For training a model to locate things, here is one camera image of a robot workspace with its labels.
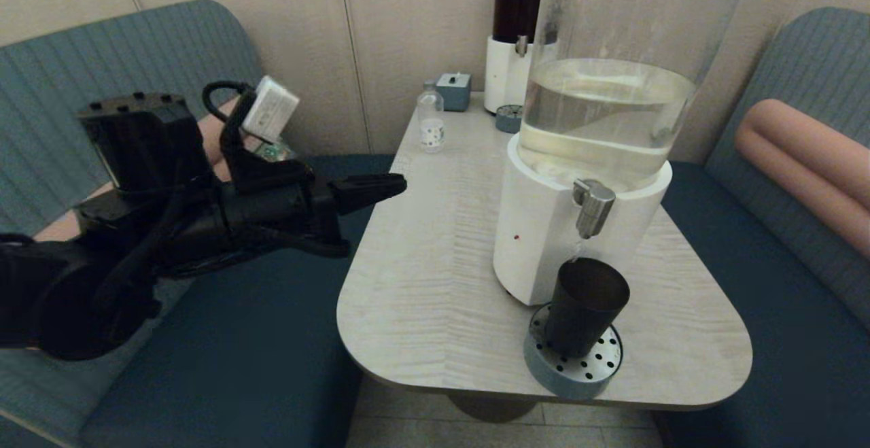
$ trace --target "dark liquid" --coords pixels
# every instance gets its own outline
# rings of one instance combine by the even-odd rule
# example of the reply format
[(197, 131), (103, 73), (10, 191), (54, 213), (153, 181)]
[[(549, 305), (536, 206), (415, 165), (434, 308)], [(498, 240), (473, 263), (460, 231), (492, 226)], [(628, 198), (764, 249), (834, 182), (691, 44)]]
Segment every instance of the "dark liquid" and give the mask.
[(531, 44), (540, 4), (541, 0), (495, 0), (492, 39), (514, 43), (518, 36), (526, 35)]

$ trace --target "black cup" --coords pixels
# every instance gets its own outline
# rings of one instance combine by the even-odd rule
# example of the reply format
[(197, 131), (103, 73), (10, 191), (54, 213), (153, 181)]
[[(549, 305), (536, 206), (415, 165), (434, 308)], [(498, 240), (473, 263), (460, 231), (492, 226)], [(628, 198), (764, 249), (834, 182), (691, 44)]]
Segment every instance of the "black cup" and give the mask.
[(569, 358), (589, 354), (628, 303), (628, 283), (609, 264), (590, 258), (569, 261), (559, 268), (547, 345)]

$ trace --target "clear water tank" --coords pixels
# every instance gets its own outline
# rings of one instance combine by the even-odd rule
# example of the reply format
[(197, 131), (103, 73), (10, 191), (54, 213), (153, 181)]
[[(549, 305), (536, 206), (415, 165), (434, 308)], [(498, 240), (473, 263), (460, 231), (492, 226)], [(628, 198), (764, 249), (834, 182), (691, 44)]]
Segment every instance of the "clear water tank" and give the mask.
[(661, 169), (739, 0), (541, 0), (519, 156), (616, 192)]

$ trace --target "white wooden table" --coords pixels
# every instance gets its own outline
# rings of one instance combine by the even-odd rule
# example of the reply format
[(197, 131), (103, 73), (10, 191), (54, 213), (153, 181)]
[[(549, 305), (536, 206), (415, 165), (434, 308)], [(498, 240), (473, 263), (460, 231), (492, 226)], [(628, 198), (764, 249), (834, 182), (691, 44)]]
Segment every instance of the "white wooden table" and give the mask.
[[(465, 113), (445, 114), (439, 154), (420, 150), (411, 117), (391, 170), (404, 174), (408, 190), (375, 207), (338, 299), (342, 340), (375, 379), (426, 392), (565, 401), (523, 360), (535, 307), (508, 295), (492, 271), (509, 138), (494, 128), (481, 94)], [(606, 390), (584, 404), (694, 410), (743, 386), (752, 366), (748, 331), (664, 209), (624, 274), (631, 300), (614, 325), (625, 358)]]

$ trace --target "perforated drip tray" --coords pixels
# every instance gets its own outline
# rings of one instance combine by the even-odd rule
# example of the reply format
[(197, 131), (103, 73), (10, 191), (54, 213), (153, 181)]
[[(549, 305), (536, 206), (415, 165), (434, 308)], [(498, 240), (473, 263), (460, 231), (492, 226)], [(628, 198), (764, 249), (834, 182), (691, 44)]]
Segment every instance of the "perforated drip tray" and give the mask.
[(535, 312), (525, 336), (525, 364), (547, 390), (563, 398), (593, 398), (605, 389), (622, 364), (622, 342), (610, 326), (583, 358), (567, 358), (546, 342), (544, 327), (550, 318), (549, 303)]

